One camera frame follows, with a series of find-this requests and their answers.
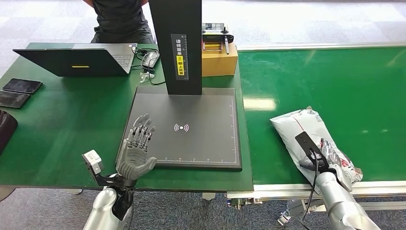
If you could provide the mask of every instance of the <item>black t-shirt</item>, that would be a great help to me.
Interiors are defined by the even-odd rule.
[[[141,0],[93,0],[93,6],[103,32],[128,34],[148,26]]]

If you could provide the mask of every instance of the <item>cardboard box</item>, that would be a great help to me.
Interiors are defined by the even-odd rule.
[[[226,48],[222,51],[204,51],[202,49],[202,76],[234,75],[236,71],[238,54],[234,43],[228,45],[230,54],[226,54]]]

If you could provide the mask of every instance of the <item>gray floor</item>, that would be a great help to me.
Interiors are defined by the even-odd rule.
[[[228,23],[239,46],[406,41],[406,3],[400,0],[203,1],[203,21]],[[148,5],[144,11],[150,19]],[[11,49],[30,42],[89,42],[96,24],[94,11],[80,0],[0,0],[0,76],[17,58]],[[81,229],[96,194],[17,189],[0,202],[0,230]],[[139,192],[132,229],[281,229],[275,221],[283,201],[241,211],[225,202],[223,195],[208,202],[200,194]],[[369,213],[382,229],[406,229],[404,211]],[[310,214],[307,222],[329,229],[324,213]],[[294,218],[286,229],[302,227]]]

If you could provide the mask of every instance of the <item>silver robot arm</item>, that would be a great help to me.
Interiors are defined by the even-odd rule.
[[[116,174],[101,176],[103,164],[95,150],[82,155],[94,180],[98,185],[104,186],[93,202],[93,209],[83,227],[84,230],[124,228],[131,213],[136,181],[151,171],[157,162],[155,157],[147,159],[148,143],[155,131],[155,127],[148,128],[151,123],[148,114],[135,120],[120,149]]]
[[[326,157],[306,132],[296,136],[311,165],[301,165],[310,170],[320,172],[316,177],[316,185],[326,206],[326,212],[334,230],[380,230],[368,217],[365,210],[351,195],[352,185],[344,175],[339,158]]]
[[[332,172],[323,172],[316,178],[316,185],[326,206],[334,230],[380,230],[352,195],[337,182]]]

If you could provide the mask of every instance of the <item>green workbench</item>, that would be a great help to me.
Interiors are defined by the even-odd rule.
[[[266,47],[238,54],[240,70],[234,77],[204,78],[203,86],[237,90],[243,171],[154,169],[138,188],[228,191],[229,198],[308,197],[308,181],[269,119],[310,105],[364,172],[355,196],[406,195],[406,46]],[[113,173],[138,74],[58,78],[18,58],[0,85],[19,77],[44,86],[23,109],[7,110],[20,126],[0,156],[0,185],[94,188],[80,157],[91,149],[101,155],[104,173]],[[161,80],[158,66],[155,81]]]
[[[72,46],[31,43],[28,48]],[[135,58],[133,64],[139,63]],[[160,63],[156,70],[154,81],[163,81]],[[18,127],[0,156],[0,186],[98,188],[81,154],[96,150],[105,166],[102,174],[115,173],[116,155],[135,89],[140,84],[139,72],[133,70],[128,77],[61,78],[19,57],[0,79],[0,86],[11,78],[42,81],[44,85],[22,109],[4,109],[17,119]],[[156,168],[139,179],[136,188],[213,192],[253,189],[238,69],[235,76],[204,78],[203,86],[236,89],[243,170]]]
[[[269,121],[308,106],[363,170],[355,196],[406,195],[406,46],[263,47],[238,55],[254,191],[229,198],[308,197],[308,181]]]

